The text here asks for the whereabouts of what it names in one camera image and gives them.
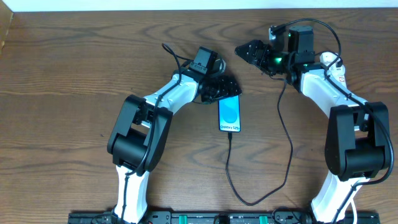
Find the blue Samsung Galaxy smartphone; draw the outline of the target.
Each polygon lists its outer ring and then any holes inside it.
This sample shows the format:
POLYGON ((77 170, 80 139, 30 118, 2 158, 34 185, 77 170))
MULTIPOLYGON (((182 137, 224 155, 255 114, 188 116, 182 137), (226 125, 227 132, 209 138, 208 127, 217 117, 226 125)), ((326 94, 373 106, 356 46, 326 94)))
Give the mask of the blue Samsung Galaxy smartphone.
POLYGON ((239 96, 218 102, 219 130, 239 133, 241 131, 239 96))

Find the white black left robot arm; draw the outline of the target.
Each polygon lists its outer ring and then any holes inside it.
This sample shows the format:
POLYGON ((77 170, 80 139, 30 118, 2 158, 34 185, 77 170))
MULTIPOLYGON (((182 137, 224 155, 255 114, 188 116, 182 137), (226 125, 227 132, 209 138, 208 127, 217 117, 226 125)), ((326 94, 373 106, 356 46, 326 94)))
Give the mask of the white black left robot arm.
POLYGON ((200 47, 195 58, 180 63, 181 56, 168 45, 163 48, 173 56, 177 69, 156 92, 124 100, 107 144, 119 179, 113 223, 139 223, 144 217, 149 176, 162 157, 177 111, 197 97, 209 105, 242 92, 235 77, 226 74, 226 62, 218 52, 200 47))

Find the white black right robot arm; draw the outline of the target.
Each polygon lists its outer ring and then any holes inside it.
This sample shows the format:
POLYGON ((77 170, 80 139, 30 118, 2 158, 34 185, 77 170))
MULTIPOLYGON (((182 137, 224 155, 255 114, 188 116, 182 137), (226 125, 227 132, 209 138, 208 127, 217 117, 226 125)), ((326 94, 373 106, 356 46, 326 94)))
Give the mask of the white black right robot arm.
POLYGON ((235 54, 269 76, 284 74, 285 84, 311 99, 328 117, 325 162, 328 174, 302 223, 338 223, 365 185, 384 182, 394 166, 389 113, 346 87, 340 54, 316 53, 310 26, 272 26, 270 42, 252 40, 235 54))

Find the white power strip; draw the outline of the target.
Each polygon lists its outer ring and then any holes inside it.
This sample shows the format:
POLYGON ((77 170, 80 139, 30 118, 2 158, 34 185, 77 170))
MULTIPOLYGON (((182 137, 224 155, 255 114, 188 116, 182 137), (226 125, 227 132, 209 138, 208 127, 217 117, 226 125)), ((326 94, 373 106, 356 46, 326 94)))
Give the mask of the white power strip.
MULTIPOLYGON (((334 52, 323 52, 320 54, 320 62, 329 66, 336 58, 337 53, 334 52)), ((330 66, 329 71, 333 75, 333 77, 339 81, 344 87, 346 87, 346 78, 345 78, 345 66, 343 65, 343 60, 338 59, 333 65, 330 66)))

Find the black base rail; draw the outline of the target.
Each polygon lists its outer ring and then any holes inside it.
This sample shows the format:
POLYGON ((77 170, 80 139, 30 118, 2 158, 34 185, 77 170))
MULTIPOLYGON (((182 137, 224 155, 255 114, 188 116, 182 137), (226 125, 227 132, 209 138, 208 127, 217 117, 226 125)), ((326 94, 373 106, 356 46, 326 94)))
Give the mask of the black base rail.
MULTIPOLYGON (((380 224, 378 213, 358 212, 359 224, 380 224)), ((68 224, 122 223, 111 212, 69 213, 68 224)), ((313 220, 309 213, 277 210, 273 213, 176 213, 152 211, 141 219, 143 224, 273 224, 273 223, 321 223, 313 220)))

